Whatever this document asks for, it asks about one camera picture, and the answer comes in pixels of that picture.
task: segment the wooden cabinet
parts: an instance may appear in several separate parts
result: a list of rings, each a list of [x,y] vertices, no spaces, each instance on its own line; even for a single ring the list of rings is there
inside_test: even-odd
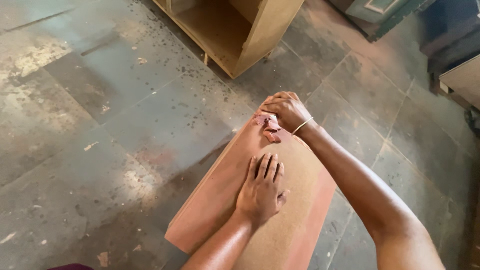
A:
[[[153,0],[231,78],[270,53],[303,0]]]

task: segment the thin bracelet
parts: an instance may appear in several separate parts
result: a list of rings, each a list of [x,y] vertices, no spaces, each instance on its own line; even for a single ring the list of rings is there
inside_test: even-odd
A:
[[[312,119],[313,119],[313,117],[310,117],[310,119],[308,119],[307,121],[303,122],[303,124],[299,125],[299,126],[297,127],[297,129],[292,132],[292,136],[293,136],[293,135],[295,134],[295,132],[297,132],[301,127],[303,127],[304,124],[308,123],[308,121],[310,121],[310,120],[312,120]]]

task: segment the grey tile floor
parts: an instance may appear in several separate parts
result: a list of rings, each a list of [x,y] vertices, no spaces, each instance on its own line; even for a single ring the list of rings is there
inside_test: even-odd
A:
[[[465,260],[476,144],[463,110],[426,90],[415,17],[371,44],[306,0],[270,58],[231,80],[149,0],[0,6],[2,269],[178,269],[168,222],[281,90],[405,200],[447,269]],[[358,268],[376,268],[374,245],[337,191],[309,269]]]

